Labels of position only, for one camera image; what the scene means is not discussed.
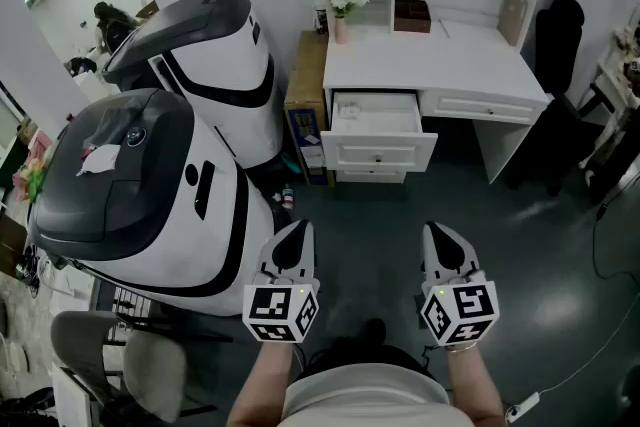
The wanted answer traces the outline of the white desk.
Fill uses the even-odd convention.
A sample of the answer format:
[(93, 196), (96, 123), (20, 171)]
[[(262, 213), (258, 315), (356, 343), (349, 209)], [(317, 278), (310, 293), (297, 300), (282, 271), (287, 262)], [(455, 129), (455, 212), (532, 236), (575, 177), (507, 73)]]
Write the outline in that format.
[[(426, 118), (471, 121), (490, 182), (549, 103), (516, 48), (488, 39), (447, 40), (431, 32), (352, 31), (348, 43), (330, 42), (323, 88), (330, 126), (336, 92), (413, 93), (421, 123)], [(433, 113), (441, 96), (528, 106), (535, 114), (530, 124), (445, 117)]]

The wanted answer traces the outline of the white and black robot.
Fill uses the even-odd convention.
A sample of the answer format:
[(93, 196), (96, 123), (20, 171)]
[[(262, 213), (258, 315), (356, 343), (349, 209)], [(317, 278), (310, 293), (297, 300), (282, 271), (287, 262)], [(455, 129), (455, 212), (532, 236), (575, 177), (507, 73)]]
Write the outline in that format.
[[(77, 176), (95, 148), (115, 169)], [(274, 235), (267, 200), (183, 97), (119, 93), (59, 137), (28, 233), (51, 258), (151, 300), (214, 316), (242, 311), (244, 278)]]
[(282, 149), (274, 58), (250, 0), (178, 0), (130, 34), (102, 70), (121, 91), (183, 96), (245, 169)]

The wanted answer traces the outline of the long white drawer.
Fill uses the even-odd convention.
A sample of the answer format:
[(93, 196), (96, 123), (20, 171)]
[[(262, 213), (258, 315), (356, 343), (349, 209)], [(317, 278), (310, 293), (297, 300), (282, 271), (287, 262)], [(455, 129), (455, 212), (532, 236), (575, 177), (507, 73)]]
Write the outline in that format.
[(445, 117), (530, 124), (535, 111), (528, 106), (441, 96), (433, 113)]

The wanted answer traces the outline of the white panelled drawer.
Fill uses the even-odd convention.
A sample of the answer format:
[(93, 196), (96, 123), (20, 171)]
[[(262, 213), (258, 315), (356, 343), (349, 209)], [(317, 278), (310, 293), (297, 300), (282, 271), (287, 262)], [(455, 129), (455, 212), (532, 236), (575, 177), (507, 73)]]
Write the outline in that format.
[(400, 171), (336, 171), (336, 181), (343, 183), (402, 184), (406, 172)]
[(341, 172), (424, 172), (437, 140), (413, 93), (336, 92), (321, 133), (326, 167)]

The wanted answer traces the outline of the person's left forearm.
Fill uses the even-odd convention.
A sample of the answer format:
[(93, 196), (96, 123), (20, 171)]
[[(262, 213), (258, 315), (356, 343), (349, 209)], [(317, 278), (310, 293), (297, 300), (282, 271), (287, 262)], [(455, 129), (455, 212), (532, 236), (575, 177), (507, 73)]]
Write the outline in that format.
[(281, 422), (294, 345), (263, 343), (237, 396), (226, 427), (278, 427)]

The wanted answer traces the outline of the large cardboard box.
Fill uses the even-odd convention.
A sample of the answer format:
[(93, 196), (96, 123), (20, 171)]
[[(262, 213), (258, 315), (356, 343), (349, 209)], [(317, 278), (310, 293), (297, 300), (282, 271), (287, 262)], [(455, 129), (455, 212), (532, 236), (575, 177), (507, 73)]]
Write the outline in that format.
[(302, 31), (284, 100), (288, 122), (302, 173), (308, 185), (333, 187), (335, 176), (326, 166), (321, 133), (328, 130), (323, 89), (329, 37)]

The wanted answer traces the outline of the person's white shirt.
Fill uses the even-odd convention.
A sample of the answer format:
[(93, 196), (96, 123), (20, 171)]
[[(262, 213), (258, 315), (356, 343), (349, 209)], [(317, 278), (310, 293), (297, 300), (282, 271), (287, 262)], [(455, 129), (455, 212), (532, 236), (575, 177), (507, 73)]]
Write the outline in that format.
[(474, 427), (445, 389), (388, 364), (341, 366), (302, 378), (286, 392), (278, 427)]

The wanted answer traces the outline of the person's black trousers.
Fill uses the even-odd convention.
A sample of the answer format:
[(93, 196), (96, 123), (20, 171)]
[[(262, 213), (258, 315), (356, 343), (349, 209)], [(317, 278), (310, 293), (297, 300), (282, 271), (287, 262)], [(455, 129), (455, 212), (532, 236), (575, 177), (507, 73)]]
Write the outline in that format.
[(368, 319), (352, 337), (339, 337), (333, 345), (319, 352), (296, 378), (300, 381), (312, 375), (335, 368), (358, 364), (387, 364), (418, 372), (434, 378), (415, 358), (404, 350), (386, 343), (386, 324), (380, 318)]

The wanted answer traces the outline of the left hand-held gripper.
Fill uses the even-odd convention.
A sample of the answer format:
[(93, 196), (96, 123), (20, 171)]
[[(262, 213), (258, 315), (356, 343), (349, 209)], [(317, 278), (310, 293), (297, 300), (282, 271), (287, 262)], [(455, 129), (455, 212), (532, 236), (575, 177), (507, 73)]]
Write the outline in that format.
[(298, 220), (262, 247), (259, 271), (244, 278), (242, 321), (261, 342), (296, 344), (309, 333), (319, 310), (313, 224)]

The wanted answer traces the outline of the person's right forearm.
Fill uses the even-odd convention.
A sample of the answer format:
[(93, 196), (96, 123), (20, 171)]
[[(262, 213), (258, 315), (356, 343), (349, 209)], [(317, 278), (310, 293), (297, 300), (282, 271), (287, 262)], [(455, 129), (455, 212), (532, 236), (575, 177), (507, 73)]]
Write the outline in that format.
[(475, 427), (507, 427), (503, 402), (476, 344), (447, 349), (454, 405)]

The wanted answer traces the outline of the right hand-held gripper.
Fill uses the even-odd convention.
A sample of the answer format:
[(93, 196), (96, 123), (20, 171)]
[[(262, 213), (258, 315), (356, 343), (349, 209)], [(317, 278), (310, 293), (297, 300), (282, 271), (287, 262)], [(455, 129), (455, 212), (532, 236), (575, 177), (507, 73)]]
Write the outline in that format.
[[(423, 228), (425, 279), (457, 278), (479, 269), (473, 246), (452, 228), (427, 221)], [(482, 273), (470, 281), (433, 285), (420, 311), (438, 345), (481, 340), (500, 317), (496, 286)]]

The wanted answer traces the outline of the white power strip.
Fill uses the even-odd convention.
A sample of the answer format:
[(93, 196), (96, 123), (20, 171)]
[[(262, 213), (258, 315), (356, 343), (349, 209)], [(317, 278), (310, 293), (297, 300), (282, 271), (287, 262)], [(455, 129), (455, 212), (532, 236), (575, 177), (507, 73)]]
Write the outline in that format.
[(540, 394), (534, 392), (524, 399), (521, 403), (511, 405), (506, 409), (505, 421), (508, 424), (513, 424), (518, 419), (522, 418), (531, 409), (540, 403)]

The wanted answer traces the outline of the pink and yellow flower bunch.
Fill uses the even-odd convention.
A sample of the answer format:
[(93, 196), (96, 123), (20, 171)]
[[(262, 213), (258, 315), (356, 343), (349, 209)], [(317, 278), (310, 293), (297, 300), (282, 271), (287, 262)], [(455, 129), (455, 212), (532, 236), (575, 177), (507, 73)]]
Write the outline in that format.
[(45, 157), (28, 157), (12, 177), (15, 189), (20, 192), (20, 200), (32, 204), (41, 188), (49, 160)]

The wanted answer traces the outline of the crumpled white paper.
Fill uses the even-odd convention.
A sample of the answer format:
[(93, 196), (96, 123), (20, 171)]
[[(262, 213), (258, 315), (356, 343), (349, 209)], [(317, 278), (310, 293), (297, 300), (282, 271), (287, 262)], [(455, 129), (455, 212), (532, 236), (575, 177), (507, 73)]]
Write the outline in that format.
[(100, 174), (115, 169), (121, 146), (106, 144), (95, 148), (84, 159), (77, 176), (83, 174)]

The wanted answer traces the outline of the black office chair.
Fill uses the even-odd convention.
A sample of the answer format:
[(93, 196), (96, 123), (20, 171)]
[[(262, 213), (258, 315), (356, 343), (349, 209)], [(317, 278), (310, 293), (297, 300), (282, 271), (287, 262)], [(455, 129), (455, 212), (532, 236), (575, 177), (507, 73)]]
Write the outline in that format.
[(594, 150), (595, 126), (566, 96), (584, 22), (576, 0), (552, 0), (536, 15), (534, 75), (551, 100), (508, 164), (506, 184), (511, 190), (536, 180), (556, 196), (570, 170)]

